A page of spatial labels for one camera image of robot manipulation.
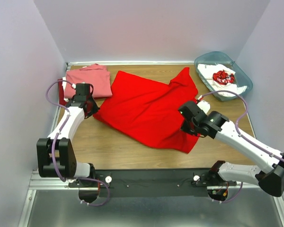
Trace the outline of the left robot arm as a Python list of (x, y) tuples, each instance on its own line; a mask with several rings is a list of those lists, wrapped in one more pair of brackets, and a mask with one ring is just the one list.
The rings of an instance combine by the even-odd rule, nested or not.
[(58, 177), (61, 181), (77, 179), (86, 187), (95, 183), (96, 173), (93, 164), (76, 160), (72, 140), (83, 120), (97, 113), (100, 108), (93, 98), (94, 86), (89, 83), (71, 84), (75, 95), (62, 105), (50, 100), (48, 93), (54, 82), (46, 91), (47, 101), (64, 110), (64, 114), (53, 131), (36, 143), (38, 172), (42, 178)]

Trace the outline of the bright red t-shirt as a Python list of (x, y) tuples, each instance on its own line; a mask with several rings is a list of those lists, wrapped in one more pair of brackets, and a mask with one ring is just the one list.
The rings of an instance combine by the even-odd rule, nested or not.
[(107, 98), (93, 117), (150, 148), (189, 153), (198, 137), (181, 131), (178, 108), (198, 94), (183, 68), (168, 84), (119, 71)]

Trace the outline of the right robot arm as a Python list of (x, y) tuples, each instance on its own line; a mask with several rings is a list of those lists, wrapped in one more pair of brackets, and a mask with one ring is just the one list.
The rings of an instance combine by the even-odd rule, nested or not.
[(253, 166), (247, 166), (217, 161), (208, 174), (211, 184), (239, 181), (257, 185), (274, 197), (283, 195), (284, 152), (248, 135), (223, 114), (210, 111), (210, 104), (206, 101), (188, 101), (178, 111), (184, 118), (182, 131), (219, 140), (254, 162)]

